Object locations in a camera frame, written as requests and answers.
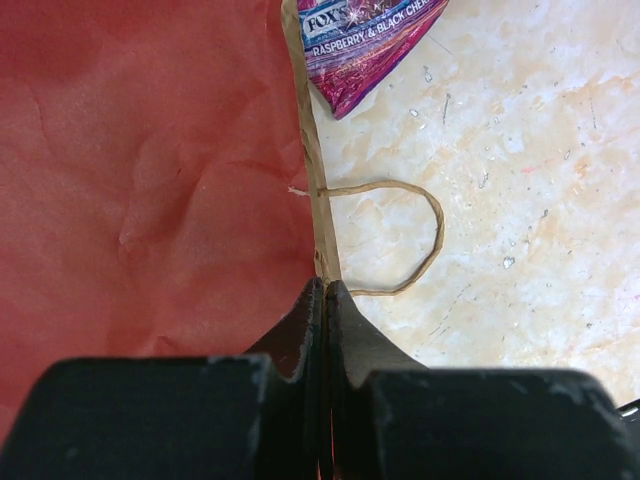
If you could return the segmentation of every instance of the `brown string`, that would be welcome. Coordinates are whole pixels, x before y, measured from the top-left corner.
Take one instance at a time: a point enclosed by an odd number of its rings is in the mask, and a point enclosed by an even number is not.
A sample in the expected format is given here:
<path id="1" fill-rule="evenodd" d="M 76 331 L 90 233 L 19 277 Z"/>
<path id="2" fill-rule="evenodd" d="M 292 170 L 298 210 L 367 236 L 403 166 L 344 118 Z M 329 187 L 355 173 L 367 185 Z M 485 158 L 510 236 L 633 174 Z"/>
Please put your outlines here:
<path id="1" fill-rule="evenodd" d="M 442 245 L 444 244 L 444 212 L 442 211 L 442 206 L 440 205 L 440 202 L 438 202 L 436 197 L 431 195 L 424 188 L 418 187 L 417 185 L 401 182 L 399 180 L 381 180 L 379 182 L 365 183 L 364 185 L 358 185 L 354 187 L 322 188 L 318 190 L 318 195 L 327 197 L 342 197 L 345 195 L 357 195 L 358 193 L 365 193 L 371 190 L 376 190 L 378 188 L 401 188 L 403 190 L 406 190 L 407 192 L 415 193 L 426 198 L 427 202 L 429 202 L 429 206 L 433 210 L 433 213 L 435 213 L 436 215 L 436 238 L 433 242 L 433 249 L 431 250 L 429 255 L 425 257 L 425 259 L 409 276 L 409 278 L 407 278 L 396 288 L 393 288 L 391 290 L 351 290 L 350 293 L 353 297 L 358 295 L 366 295 L 369 297 L 384 297 L 394 296 L 404 292 L 406 289 L 411 287 L 411 285 L 416 283 L 420 279 L 420 277 L 422 277 L 422 275 L 424 275 L 424 273 L 440 253 L 440 250 L 442 250 Z"/>

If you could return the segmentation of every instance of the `beige marble countertop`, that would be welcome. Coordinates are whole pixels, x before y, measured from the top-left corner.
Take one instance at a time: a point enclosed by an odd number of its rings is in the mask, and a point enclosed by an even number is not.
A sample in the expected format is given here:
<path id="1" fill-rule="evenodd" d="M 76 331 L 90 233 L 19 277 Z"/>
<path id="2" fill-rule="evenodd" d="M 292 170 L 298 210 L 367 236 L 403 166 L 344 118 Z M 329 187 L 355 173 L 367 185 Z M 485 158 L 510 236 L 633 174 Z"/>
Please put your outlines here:
<path id="1" fill-rule="evenodd" d="M 344 120 L 313 92 L 329 186 L 400 179 L 444 207 L 427 274 L 357 299 L 414 358 L 574 367 L 640 397 L 638 25 L 637 0 L 451 0 Z M 352 287 L 393 286 L 431 249 L 420 197 L 332 208 Z"/>

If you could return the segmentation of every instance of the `red paper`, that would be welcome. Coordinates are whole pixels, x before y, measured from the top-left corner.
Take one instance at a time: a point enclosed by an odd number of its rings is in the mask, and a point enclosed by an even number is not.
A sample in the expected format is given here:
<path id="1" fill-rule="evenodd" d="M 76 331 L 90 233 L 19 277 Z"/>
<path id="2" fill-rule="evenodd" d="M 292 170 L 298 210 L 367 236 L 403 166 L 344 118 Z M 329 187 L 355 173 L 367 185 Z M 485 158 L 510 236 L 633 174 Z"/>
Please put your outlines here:
<path id="1" fill-rule="evenodd" d="M 51 363 L 239 353 L 313 276 L 276 0 L 0 7 L 0 440 Z"/>

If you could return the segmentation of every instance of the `table surface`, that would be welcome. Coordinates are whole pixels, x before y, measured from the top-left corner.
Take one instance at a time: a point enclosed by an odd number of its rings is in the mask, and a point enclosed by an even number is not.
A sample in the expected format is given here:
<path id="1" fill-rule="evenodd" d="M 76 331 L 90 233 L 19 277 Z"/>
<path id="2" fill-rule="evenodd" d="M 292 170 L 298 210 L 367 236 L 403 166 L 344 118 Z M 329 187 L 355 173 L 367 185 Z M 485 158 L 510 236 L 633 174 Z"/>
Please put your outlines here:
<path id="1" fill-rule="evenodd" d="M 634 0 L 452 0 L 345 119 L 312 92 L 330 187 L 399 179 L 443 205 L 426 275 L 357 299 L 414 358 L 578 368 L 617 404 L 640 397 L 637 25 Z M 406 192 L 332 209 L 351 287 L 394 286 L 433 244 Z"/>

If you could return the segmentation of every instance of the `brown paper edge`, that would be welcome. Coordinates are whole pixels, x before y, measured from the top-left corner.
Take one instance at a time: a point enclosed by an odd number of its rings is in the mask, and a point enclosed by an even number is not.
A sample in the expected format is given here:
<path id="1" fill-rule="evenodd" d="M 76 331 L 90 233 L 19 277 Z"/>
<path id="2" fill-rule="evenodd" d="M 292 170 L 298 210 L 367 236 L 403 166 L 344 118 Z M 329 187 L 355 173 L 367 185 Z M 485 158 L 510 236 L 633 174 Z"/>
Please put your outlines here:
<path id="1" fill-rule="evenodd" d="M 298 117 L 300 135 L 304 147 L 304 161 L 309 177 L 309 196 L 311 199 L 311 215 L 313 216 L 313 233 L 316 243 L 315 267 L 318 276 L 326 284 L 339 280 L 340 262 L 336 234 L 331 216 L 331 204 L 328 197 L 318 195 L 318 189 L 327 188 L 327 180 L 322 163 L 322 152 L 318 140 L 318 130 L 311 108 L 307 65 L 304 58 L 298 6 L 296 0 L 282 2 L 282 29 L 289 47 L 289 55 L 293 65 L 293 74 L 298 97 Z"/>

